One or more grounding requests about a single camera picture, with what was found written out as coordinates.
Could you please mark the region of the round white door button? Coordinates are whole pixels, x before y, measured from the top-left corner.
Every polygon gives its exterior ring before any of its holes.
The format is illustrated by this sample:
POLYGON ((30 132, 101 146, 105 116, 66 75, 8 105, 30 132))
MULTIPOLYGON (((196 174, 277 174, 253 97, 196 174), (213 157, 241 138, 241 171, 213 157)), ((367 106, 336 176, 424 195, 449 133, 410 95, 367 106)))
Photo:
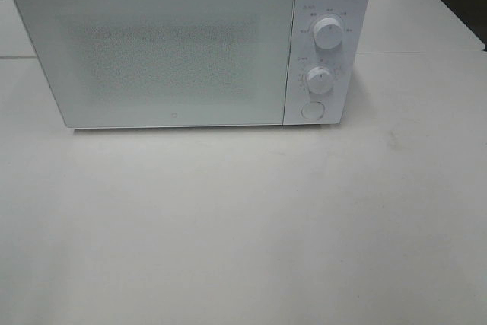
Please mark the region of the round white door button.
POLYGON ((301 115, 305 119, 319 120, 323 118, 325 107, 321 102, 311 101, 303 106, 301 115))

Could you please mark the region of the white microwave door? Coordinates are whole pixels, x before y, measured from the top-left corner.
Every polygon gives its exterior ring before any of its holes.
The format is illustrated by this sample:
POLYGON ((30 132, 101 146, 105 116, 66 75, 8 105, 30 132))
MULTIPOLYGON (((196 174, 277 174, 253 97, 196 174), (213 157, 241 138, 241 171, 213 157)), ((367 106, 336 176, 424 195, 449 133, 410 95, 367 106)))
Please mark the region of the white microwave door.
POLYGON ((279 124, 294 0, 14 0, 72 128, 279 124))

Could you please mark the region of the lower white timer knob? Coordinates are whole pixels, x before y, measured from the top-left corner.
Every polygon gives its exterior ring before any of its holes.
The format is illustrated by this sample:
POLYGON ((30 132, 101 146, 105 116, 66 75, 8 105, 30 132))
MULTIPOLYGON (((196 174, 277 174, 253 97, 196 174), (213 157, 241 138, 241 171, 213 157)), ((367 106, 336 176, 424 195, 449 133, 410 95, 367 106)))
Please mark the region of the lower white timer knob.
POLYGON ((326 94, 334 85, 332 72, 323 66, 310 69, 306 74, 305 80, 307 89, 312 94, 326 94))

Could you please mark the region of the upper white power knob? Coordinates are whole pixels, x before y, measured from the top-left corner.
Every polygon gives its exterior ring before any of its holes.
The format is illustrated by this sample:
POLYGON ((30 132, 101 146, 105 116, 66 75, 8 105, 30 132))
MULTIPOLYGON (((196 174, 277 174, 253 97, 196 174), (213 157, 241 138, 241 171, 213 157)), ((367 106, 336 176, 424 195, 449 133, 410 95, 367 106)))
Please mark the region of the upper white power knob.
POLYGON ((319 49, 328 50, 342 42, 344 24, 339 16, 325 14, 314 22, 311 30, 315 45, 319 49))

